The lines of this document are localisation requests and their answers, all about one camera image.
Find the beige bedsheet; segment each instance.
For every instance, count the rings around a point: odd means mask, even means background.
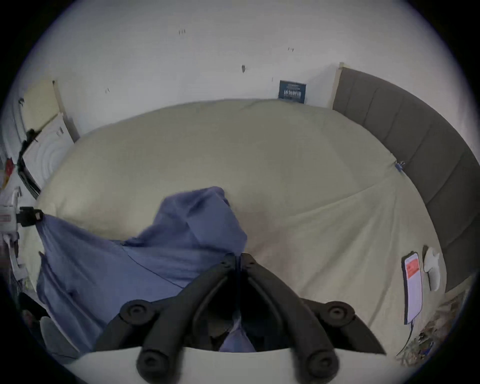
[[[410,179],[367,130],[341,114],[280,100],[160,109],[79,140],[37,207],[98,235],[126,239],[170,194],[222,187],[248,235],[247,252],[300,296],[354,307],[389,354],[408,339],[401,258],[440,249]],[[23,239],[34,285],[42,245]],[[444,295],[422,273],[413,336]]]

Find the white wall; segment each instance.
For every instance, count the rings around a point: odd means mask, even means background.
[[[424,100],[469,140],[480,159],[478,117],[462,74],[435,32],[408,5],[169,3],[74,4],[31,52],[12,95],[21,95],[41,76],[52,77],[68,118],[82,135],[179,103],[275,98],[279,80],[306,83],[306,103],[326,106],[343,61]],[[4,140],[14,136],[6,115],[0,120]]]

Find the red label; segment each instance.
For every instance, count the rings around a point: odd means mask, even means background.
[[[407,264],[407,278],[411,278],[420,270],[418,259],[412,260]]]

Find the gray headboard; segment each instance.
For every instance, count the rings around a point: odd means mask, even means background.
[[[480,165],[458,132],[407,91],[341,68],[333,109],[369,130],[417,187],[438,235],[450,290],[480,267]]]

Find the blue blanket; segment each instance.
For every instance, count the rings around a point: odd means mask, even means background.
[[[49,215],[36,227],[45,247],[38,296],[81,353],[124,303],[177,295],[247,241],[219,187],[167,197],[153,224],[125,242]]]

